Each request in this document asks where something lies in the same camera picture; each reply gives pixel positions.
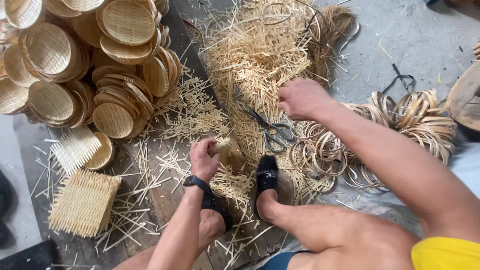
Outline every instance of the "sock logo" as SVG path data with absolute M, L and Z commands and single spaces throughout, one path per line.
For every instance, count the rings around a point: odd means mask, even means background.
M 265 174 L 265 178 L 276 178 L 276 171 L 265 170 L 261 172 L 257 172 L 257 175 Z

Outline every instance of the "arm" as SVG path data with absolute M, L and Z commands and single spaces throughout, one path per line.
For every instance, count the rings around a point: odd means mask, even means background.
M 220 153 L 210 158 L 207 149 L 216 144 L 207 139 L 192 144 L 190 161 L 192 174 L 207 184 L 215 176 Z M 190 270 L 197 255 L 200 205 L 204 192 L 196 185 L 185 189 L 175 214 L 158 241 L 147 270 Z
M 424 220 L 425 236 L 480 243 L 480 201 L 420 145 L 352 112 L 312 80 L 286 83 L 279 101 L 291 119 L 320 122 L 342 139 Z

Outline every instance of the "gray floor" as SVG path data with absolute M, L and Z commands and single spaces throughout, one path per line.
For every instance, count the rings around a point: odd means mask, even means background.
M 212 3 L 216 2 L 222 6 L 232 4 L 231 1 L 212 0 Z M 192 8 L 187 0 L 177 0 L 176 3 L 186 18 L 206 15 L 203 9 L 196 9 L 198 4 Z M 336 0 L 322 1 L 322 4 L 325 3 L 336 3 Z M 352 0 L 348 5 L 358 16 L 361 28 L 343 51 L 343 54 L 350 54 L 344 65 L 348 73 L 339 68 L 336 68 L 338 73 L 331 72 L 332 81 L 338 79 L 333 95 L 339 101 L 363 103 L 371 92 L 382 91 L 395 77 L 392 63 L 402 74 L 410 74 L 417 79 L 415 90 L 436 88 L 441 100 L 447 96 L 457 77 L 472 64 L 471 49 L 480 37 L 480 11 L 477 8 L 465 7 L 456 11 L 439 2 L 436 10 L 430 10 L 425 8 L 423 0 Z M 380 41 L 393 60 L 379 48 Z M 398 100 L 405 90 L 398 82 L 389 94 Z M 0 133 L 0 169 L 14 186 L 17 198 L 20 198 L 14 211 L 3 219 L 15 236 L 15 243 L 10 248 L 0 250 L 0 258 L 4 258 L 37 244 L 41 239 L 32 205 L 27 202 L 28 188 L 12 117 L 0 115 L 0 125 L 3 127 Z M 459 139 L 459 144 L 461 146 L 452 158 L 450 168 L 480 196 L 480 145 L 462 139 Z M 388 215 L 394 209 L 406 217 L 406 222 L 411 218 L 409 213 L 396 209 L 401 203 L 391 193 L 367 194 L 341 183 L 336 192 L 342 194 L 331 194 L 322 200 L 336 204 L 335 199 L 339 199 L 378 215 Z M 375 202 L 375 208 L 371 207 L 372 202 Z M 299 245 L 294 239 L 288 239 L 287 248 L 297 249 Z
M 28 201 L 30 194 L 12 119 L 12 116 L 0 114 L 0 126 L 3 127 L 0 133 L 0 149 L 2 149 L 0 170 L 14 189 L 13 205 L 7 215 L 1 219 L 11 231 L 13 241 L 8 243 L 8 248 L 0 249 L 0 259 L 41 241 L 32 203 Z

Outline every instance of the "hand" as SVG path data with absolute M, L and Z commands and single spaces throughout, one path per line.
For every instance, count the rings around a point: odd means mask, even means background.
M 201 140 L 199 143 L 193 143 L 190 147 L 190 162 L 192 163 L 192 174 L 202 179 L 205 183 L 215 176 L 216 170 L 220 166 L 221 153 L 210 157 L 207 153 L 209 147 L 216 144 L 214 139 Z
M 297 78 L 278 91 L 278 107 L 292 120 L 315 120 L 315 114 L 326 105 L 337 104 L 316 81 Z

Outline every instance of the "watch strap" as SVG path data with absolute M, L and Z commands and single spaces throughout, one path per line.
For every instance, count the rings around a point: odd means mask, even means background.
M 202 179 L 196 177 L 195 175 L 190 175 L 189 177 L 187 177 L 183 185 L 184 186 L 197 185 L 204 191 L 204 193 L 210 194 L 211 192 L 211 189 L 208 186 L 208 184 L 205 183 Z

